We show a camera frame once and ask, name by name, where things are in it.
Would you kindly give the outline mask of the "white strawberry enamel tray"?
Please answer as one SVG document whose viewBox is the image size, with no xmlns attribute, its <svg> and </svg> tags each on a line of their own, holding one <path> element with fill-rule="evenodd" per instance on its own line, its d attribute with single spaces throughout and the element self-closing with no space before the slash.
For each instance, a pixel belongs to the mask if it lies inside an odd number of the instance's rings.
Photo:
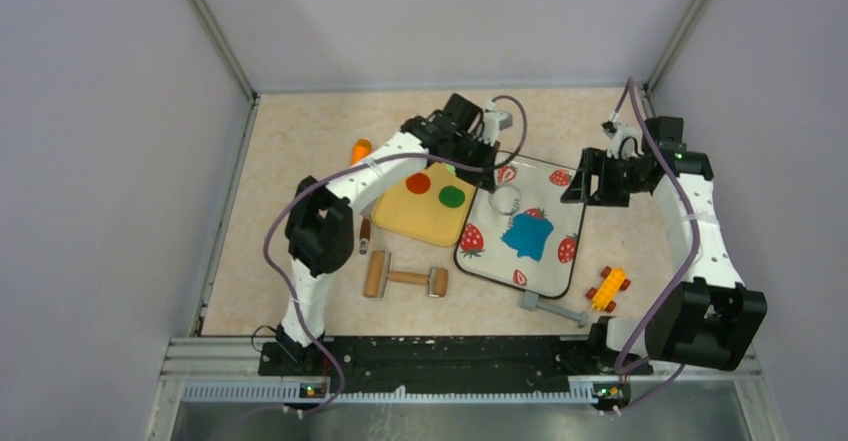
<svg viewBox="0 0 848 441">
<path fill-rule="evenodd" d="M 571 285 L 585 206 L 561 201 L 575 170 L 518 155 L 475 193 L 454 251 L 470 276 L 559 299 Z"/>
</svg>

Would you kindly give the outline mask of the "blue play dough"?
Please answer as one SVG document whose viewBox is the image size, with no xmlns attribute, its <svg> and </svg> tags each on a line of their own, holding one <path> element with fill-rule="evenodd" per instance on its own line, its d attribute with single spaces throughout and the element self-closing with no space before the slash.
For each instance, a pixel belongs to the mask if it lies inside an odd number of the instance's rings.
<svg viewBox="0 0 848 441">
<path fill-rule="evenodd" d="M 554 225 L 542 215 L 521 213 L 513 217 L 511 226 L 501 236 L 503 243 L 513 249 L 518 258 L 539 262 L 545 251 Z"/>
</svg>

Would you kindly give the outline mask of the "silver tape roll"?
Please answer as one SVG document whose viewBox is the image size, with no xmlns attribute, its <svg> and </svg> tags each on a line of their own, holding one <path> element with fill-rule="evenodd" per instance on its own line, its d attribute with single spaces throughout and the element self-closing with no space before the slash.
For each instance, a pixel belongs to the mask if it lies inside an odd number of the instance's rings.
<svg viewBox="0 0 848 441">
<path fill-rule="evenodd" d="M 502 184 L 489 194 L 489 206 L 495 213 L 510 217 L 519 211 L 521 197 L 521 190 L 518 187 L 510 183 Z"/>
</svg>

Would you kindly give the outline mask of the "wooden roller tool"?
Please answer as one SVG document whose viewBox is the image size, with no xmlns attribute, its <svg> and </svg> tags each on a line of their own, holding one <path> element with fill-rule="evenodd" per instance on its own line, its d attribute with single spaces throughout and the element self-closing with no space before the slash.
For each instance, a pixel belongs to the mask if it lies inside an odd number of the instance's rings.
<svg viewBox="0 0 848 441">
<path fill-rule="evenodd" d="M 426 288 L 432 298 L 447 295 L 450 273 L 443 267 L 431 267 L 427 272 L 400 271 L 392 268 L 392 254 L 388 251 L 373 251 L 369 260 L 362 294 L 367 299 L 384 297 L 389 283 L 399 283 Z"/>
</svg>

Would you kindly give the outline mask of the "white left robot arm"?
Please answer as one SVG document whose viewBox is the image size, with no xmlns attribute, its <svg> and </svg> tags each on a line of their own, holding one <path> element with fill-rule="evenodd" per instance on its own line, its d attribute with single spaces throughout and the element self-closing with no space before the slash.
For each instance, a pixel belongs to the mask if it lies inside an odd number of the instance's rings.
<svg viewBox="0 0 848 441">
<path fill-rule="evenodd" d="M 454 167 L 460 180 L 490 191 L 502 130 L 512 116 L 494 101 L 480 107 L 454 93 L 427 116 L 415 116 L 363 160 L 322 180 L 305 177 L 274 228 L 282 227 L 291 268 L 282 275 L 289 305 L 277 339 L 283 362 L 297 374 L 319 365 L 333 275 L 354 253 L 355 219 L 397 183 L 434 163 Z"/>
</svg>

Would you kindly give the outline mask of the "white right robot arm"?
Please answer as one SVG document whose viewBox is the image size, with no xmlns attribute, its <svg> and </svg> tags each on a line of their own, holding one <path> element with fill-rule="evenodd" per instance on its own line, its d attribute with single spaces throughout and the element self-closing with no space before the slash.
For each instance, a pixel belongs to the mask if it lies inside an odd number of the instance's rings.
<svg viewBox="0 0 848 441">
<path fill-rule="evenodd" d="M 624 208 L 633 195 L 649 194 L 665 222 L 673 286 L 641 321 L 601 316 L 587 361 L 600 373 L 630 371 L 641 358 L 733 371 L 767 314 L 766 298 L 745 286 L 731 261 L 709 157 L 687 148 L 683 119 L 654 117 L 645 126 L 640 132 L 611 115 L 602 125 L 609 147 L 583 150 L 561 200 Z"/>
</svg>

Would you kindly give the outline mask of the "dark green dough disc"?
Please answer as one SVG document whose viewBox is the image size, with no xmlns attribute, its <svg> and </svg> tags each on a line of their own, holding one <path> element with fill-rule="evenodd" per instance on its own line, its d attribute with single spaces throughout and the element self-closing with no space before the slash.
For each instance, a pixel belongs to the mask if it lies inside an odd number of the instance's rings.
<svg viewBox="0 0 848 441">
<path fill-rule="evenodd" d="M 439 202 L 451 209 L 461 207 L 465 203 L 465 199 L 464 191 L 452 185 L 443 187 L 438 194 Z"/>
</svg>

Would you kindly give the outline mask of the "red dough disc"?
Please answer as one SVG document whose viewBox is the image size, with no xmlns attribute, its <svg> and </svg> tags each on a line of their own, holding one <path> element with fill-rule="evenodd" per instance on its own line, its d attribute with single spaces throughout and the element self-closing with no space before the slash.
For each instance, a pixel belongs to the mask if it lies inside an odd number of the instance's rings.
<svg viewBox="0 0 848 441">
<path fill-rule="evenodd" d="M 416 173 L 405 181 L 407 190 L 415 195 L 426 194 L 430 190 L 431 184 L 430 177 L 423 172 Z"/>
</svg>

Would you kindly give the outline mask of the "yellow toy brick car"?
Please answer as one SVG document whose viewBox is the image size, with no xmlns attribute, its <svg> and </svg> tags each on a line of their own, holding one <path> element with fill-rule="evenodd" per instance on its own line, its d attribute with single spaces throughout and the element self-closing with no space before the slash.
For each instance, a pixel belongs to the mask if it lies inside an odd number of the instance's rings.
<svg viewBox="0 0 848 441">
<path fill-rule="evenodd" d="M 621 291 L 628 290 L 632 282 L 628 278 L 627 272 L 620 267 L 605 266 L 601 270 L 600 276 L 602 278 L 600 285 L 590 288 L 585 296 L 593 310 L 613 313 L 617 308 L 616 295 Z"/>
</svg>

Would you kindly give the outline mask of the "orange toy rolling pin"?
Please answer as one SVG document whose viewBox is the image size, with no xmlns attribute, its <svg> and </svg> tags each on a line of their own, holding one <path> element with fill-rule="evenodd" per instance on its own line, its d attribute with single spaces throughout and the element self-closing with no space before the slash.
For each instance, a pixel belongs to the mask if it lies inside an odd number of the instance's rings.
<svg viewBox="0 0 848 441">
<path fill-rule="evenodd" d="M 358 139 L 351 150 L 350 164 L 355 165 L 366 158 L 373 150 L 373 146 L 368 139 Z"/>
</svg>

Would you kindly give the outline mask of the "grey toy bolt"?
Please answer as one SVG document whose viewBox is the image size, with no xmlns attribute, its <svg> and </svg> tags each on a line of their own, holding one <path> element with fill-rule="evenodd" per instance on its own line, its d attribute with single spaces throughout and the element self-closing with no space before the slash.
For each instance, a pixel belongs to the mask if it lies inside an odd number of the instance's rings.
<svg viewBox="0 0 848 441">
<path fill-rule="evenodd" d="M 577 323 L 579 328 L 584 328 L 589 324 L 589 314 L 586 311 L 572 311 L 565 307 L 554 305 L 544 301 L 537 293 L 525 291 L 521 297 L 520 307 L 526 311 L 541 310 L 556 316 L 560 316 Z"/>
</svg>

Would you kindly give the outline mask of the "brown handled scraper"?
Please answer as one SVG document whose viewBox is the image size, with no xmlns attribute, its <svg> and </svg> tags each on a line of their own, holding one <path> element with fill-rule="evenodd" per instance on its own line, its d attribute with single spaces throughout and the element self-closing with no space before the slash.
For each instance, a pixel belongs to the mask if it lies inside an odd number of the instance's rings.
<svg viewBox="0 0 848 441">
<path fill-rule="evenodd" d="M 358 233 L 358 252 L 360 255 L 366 255 L 369 251 L 371 239 L 372 222 L 369 216 L 364 216 L 360 223 Z"/>
</svg>

